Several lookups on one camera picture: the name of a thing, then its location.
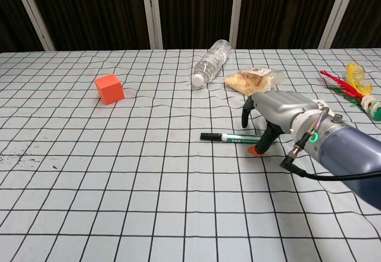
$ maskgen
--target plastic water bottle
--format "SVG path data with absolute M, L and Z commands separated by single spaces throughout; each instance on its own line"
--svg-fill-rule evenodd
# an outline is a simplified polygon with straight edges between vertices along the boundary
M 208 53 L 196 64 L 193 70 L 192 84 L 202 86 L 211 82 L 227 60 L 231 48 L 226 40 L 215 42 Z

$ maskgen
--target foam block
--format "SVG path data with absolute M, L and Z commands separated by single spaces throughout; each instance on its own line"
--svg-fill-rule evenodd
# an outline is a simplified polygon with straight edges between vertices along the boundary
M 95 81 L 99 96 L 104 104 L 110 104 L 124 99 L 123 88 L 118 78 L 114 74 L 102 76 Z

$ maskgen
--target marker pen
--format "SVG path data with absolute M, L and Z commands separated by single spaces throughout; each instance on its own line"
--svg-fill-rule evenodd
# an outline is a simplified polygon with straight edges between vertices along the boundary
M 230 143 L 258 143 L 260 135 L 246 134 L 221 134 L 221 133 L 201 133 L 200 139 L 209 141 L 223 141 Z

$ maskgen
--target food package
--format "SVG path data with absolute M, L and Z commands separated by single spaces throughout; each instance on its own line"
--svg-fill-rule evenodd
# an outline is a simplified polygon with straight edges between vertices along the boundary
M 225 84 L 232 89 L 250 96 L 255 92 L 269 91 L 284 80 L 282 71 L 267 67 L 248 67 L 225 77 Z

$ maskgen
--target curtain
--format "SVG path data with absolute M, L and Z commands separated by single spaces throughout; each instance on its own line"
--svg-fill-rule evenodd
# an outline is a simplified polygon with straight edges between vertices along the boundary
M 210 48 L 229 40 L 233 0 L 159 0 L 163 46 Z
M 0 53 L 43 51 L 21 0 L 0 0 Z
M 242 0 L 237 48 L 317 48 L 335 0 Z
M 332 48 L 381 48 L 381 0 L 350 0 Z
M 149 49 L 143 0 L 35 0 L 57 50 Z

